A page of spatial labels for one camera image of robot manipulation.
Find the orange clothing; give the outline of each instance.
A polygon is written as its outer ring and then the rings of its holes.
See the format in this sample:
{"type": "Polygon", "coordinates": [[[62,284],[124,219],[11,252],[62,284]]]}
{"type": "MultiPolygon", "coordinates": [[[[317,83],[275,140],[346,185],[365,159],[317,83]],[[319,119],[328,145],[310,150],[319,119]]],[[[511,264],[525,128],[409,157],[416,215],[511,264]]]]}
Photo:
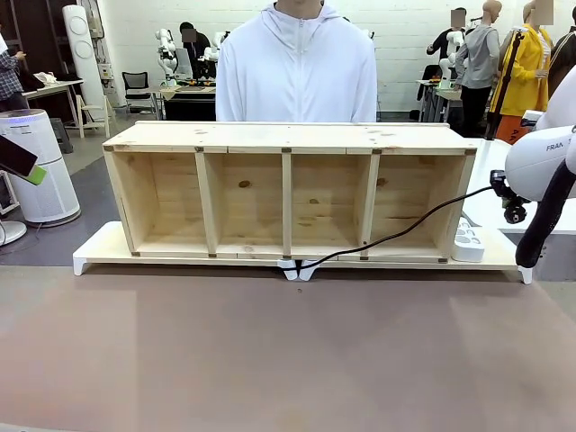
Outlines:
{"type": "Polygon", "coordinates": [[[498,131],[496,132],[496,138],[511,145],[515,144],[516,141],[529,133],[528,128],[520,126],[521,122],[522,117],[503,115],[498,131]]]}

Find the plaid shirt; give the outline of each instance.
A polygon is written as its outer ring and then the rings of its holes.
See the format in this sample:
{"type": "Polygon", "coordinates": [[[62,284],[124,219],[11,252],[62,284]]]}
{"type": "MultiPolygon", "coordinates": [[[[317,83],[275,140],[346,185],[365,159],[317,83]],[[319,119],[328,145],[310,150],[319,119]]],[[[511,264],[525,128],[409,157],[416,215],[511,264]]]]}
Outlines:
{"type": "Polygon", "coordinates": [[[16,75],[18,59],[10,57],[8,51],[0,54],[0,101],[5,101],[14,93],[23,93],[24,89],[16,75]]]}

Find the black cable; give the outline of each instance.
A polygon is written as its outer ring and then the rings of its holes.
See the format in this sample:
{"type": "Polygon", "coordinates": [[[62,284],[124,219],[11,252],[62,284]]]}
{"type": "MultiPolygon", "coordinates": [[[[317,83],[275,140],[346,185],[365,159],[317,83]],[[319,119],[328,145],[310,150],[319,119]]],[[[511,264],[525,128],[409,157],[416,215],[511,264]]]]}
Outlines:
{"type": "Polygon", "coordinates": [[[453,200],[443,202],[442,204],[440,204],[440,205],[436,206],[435,208],[433,208],[432,210],[430,210],[428,213],[426,213],[424,216],[422,216],[416,222],[414,222],[414,224],[412,224],[409,228],[406,228],[404,231],[399,232],[398,234],[393,234],[391,236],[381,238],[380,240],[376,240],[374,243],[370,243],[369,245],[362,246],[362,247],[357,247],[356,249],[349,249],[349,250],[342,250],[340,252],[335,252],[332,255],[324,256],[322,259],[320,259],[319,261],[316,261],[312,264],[303,265],[302,267],[283,268],[283,270],[285,272],[293,272],[293,271],[297,271],[297,270],[306,270],[307,268],[313,268],[315,266],[319,266],[320,264],[325,263],[326,261],[328,261],[332,258],[339,257],[341,255],[355,254],[357,252],[363,252],[367,249],[374,248],[375,246],[381,245],[385,241],[394,240],[394,239],[397,239],[398,237],[405,236],[406,234],[408,234],[409,232],[414,230],[420,223],[422,223],[423,221],[428,219],[432,214],[436,213],[438,210],[445,208],[447,205],[458,203],[459,201],[466,200],[472,196],[475,196],[477,194],[481,194],[482,192],[486,192],[486,191],[489,191],[491,189],[492,189],[491,186],[486,186],[486,187],[483,187],[482,189],[478,189],[476,192],[468,193],[467,195],[462,195],[462,196],[459,196],[457,198],[454,198],[453,200]]]}

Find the wooden plank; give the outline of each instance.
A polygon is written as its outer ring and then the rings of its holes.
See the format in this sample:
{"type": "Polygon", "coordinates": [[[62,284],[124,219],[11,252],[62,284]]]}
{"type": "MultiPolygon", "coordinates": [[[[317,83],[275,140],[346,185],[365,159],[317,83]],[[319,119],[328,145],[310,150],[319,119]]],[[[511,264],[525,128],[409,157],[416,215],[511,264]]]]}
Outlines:
{"type": "Polygon", "coordinates": [[[118,134],[105,144],[115,151],[463,155],[476,150],[447,127],[408,123],[296,124],[243,122],[145,122],[118,134]]]}
{"type": "MultiPolygon", "coordinates": [[[[379,165],[379,155],[360,157],[358,159],[360,176],[354,204],[354,224],[359,246],[365,246],[371,241],[379,165]]],[[[361,256],[368,257],[368,251],[361,252],[361,256]]]]}
{"type": "Polygon", "coordinates": [[[292,155],[282,154],[282,235],[283,255],[292,255],[293,225],[293,166],[292,155]]]}
{"type": "MultiPolygon", "coordinates": [[[[461,263],[449,259],[439,263],[395,263],[374,261],[333,260],[322,265],[324,268],[382,268],[439,271],[505,271],[517,270],[514,245],[496,229],[475,228],[486,252],[481,263],[461,263]]],[[[74,253],[75,260],[88,264],[118,265],[166,265],[166,266],[277,266],[275,259],[210,259],[190,257],[145,257],[132,256],[120,222],[108,222],[74,253]]]]}
{"type": "Polygon", "coordinates": [[[150,157],[146,154],[113,153],[104,156],[130,252],[137,253],[158,212],[150,157]]]}
{"type": "Polygon", "coordinates": [[[202,212],[209,254],[216,254],[221,240],[223,219],[227,211],[224,201],[223,160],[223,155],[196,154],[198,185],[202,197],[202,212]]]}
{"type": "MultiPolygon", "coordinates": [[[[474,159],[475,155],[442,157],[438,160],[434,174],[434,187],[430,192],[427,211],[440,203],[466,194],[474,159]]],[[[449,258],[452,254],[463,207],[464,201],[456,202],[433,214],[427,220],[428,230],[444,258],[449,258]]]]}

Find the white support foot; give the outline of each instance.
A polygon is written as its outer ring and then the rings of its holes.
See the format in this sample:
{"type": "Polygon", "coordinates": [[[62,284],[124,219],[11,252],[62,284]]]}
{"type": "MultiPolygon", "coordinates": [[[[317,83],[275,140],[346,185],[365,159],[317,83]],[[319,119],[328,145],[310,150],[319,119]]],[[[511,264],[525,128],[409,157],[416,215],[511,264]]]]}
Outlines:
{"type": "MultiPolygon", "coordinates": [[[[295,268],[296,262],[293,259],[279,259],[278,266],[280,268],[295,268]]],[[[284,274],[286,275],[286,279],[289,281],[295,281],[298,279],[298,270],[284,271],[284,274]]]]}
{"type": "MultiPolygon", "coordinates": [[[[302,262],[302,266],[309,266],[311,264],[317,263],[317,261],[303,261],[302,262]]],[[[320,265],[315,265],[314,267],[310,267],[310,268],[305,268],[303,270],[300,271],[300,280],[304,281],[304,282],[308,282],[311,278],[312,275],[314,275],[314,272],[316,271],[316,269],[320,268],[320,265]]]]}
{"type": "Polygon", "coordinates": [[[81,276],[84,274],[86,269],[90,266],[86,258],[72,258],[74,260],[74,275],[81,276]]]}
{"type": "Polygon", "coordinates": [[[530,285],[532,283],[532,268],[524,268],[522,266],[518,267],[518,271],[522,274],[522,282],[524,285],[530,285]]]}

